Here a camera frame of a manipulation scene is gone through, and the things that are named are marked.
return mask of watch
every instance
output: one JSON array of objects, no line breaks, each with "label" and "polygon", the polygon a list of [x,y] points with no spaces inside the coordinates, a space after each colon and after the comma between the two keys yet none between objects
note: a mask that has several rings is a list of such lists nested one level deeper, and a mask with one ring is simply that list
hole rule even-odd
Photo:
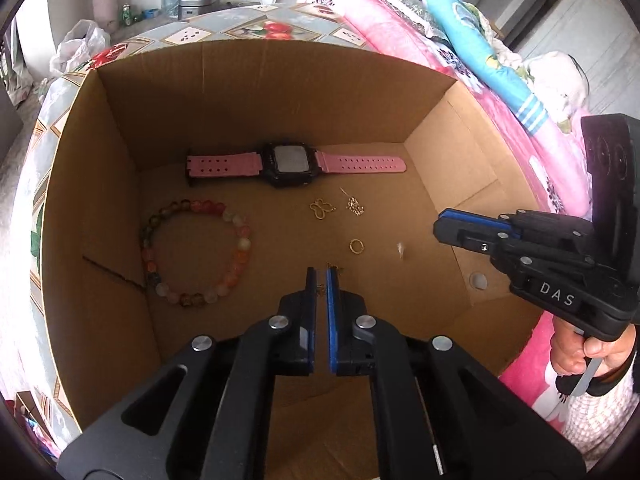
[{"label": "watch", "polygon": [[187,156],[187,176],[260,176],[275,187],[309,184],[322,173],[403,173],[398,156],[332,155],[302,144],[267,144],[258,152]]}]

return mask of gold ring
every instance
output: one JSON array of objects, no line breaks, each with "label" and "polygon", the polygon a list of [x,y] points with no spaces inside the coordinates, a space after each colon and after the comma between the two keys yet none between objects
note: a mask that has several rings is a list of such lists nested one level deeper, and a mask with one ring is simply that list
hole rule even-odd
[{"label": "gold ring", "polygon": [[[356,249],[353,248],[353,244],[356,242],[360,244],[359,251],[356,251]],[[357,238],[354,238],[353,240],[351,240],[351,242],[349,242],[349,248],[353,254],[362,254],[362,252],[364,251],[364,244],[362,243],[362,240],[358,240]]]}]

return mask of person's hand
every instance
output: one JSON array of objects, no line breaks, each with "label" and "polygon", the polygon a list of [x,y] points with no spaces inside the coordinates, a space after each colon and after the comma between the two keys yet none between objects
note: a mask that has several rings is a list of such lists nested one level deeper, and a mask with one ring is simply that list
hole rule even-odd
[{"label": "person's hand", "polygon": [[551,365],[558,375],[575,375],[586,370],[585,357],[602,357],[596,377],[620,368],[633,351],[636,327],[629,325],[617,341],[605,343],[590,337],[585,340],[574,332],[574,326],[554,316],[556,333],[551,338]]}]

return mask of silver screw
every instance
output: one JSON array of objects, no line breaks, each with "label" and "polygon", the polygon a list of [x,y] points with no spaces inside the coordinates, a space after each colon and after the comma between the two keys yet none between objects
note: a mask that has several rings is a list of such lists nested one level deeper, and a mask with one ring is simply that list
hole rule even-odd
[{"label": "silver screw", "polygon": [[287,316],[272,316],[269,318],[269,326],[274,330],[286,328],[289,324]]},{"label": "silver screw", "polygon": [[209,350],[213,345],[213,341],[208,335],[199,335],[193,338],[191,341],[191,348],[193,348],[196,352],[203,352],[205,350]]},{"label": "silver screw", "polygon": [[440,350],[441,352],[451,350],[451,348],[453,347],[453,341],[445,335],[434,337],[433,341],[431,341],[431,344],[436,350]]},{"label": "silver screw", "polygon": [[373,328],[376,325],[376,318],[373,316],[358,316],[356,319],[356,325],[360,328]]}]

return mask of watch screen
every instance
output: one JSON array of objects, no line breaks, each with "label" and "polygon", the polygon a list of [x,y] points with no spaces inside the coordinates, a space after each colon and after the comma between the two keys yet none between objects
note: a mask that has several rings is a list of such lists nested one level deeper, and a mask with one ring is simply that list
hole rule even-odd
[{"label": "watch screen", "polygon": [[280,173],[304,173],[309,171],[306,150],[302,146],[276,146],[276,170]]}]

